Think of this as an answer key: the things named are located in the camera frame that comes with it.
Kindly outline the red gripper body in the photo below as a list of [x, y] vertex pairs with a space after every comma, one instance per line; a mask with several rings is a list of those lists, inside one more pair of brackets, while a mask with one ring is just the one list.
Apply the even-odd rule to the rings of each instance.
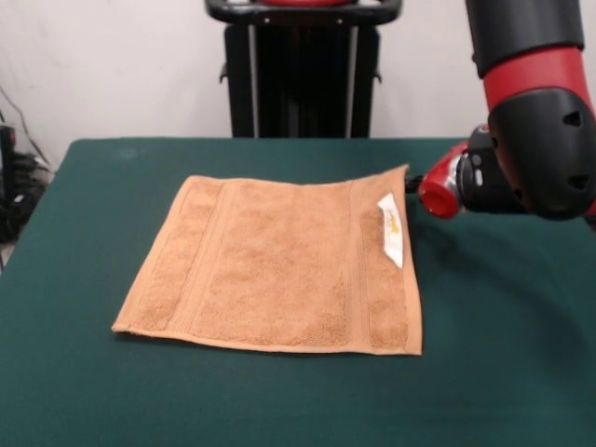
[[459, 171], [466, 153], [466, 142], [456, 144], [422, 178], [418, 195], [435, 217], [453, 218], [463, 209]]

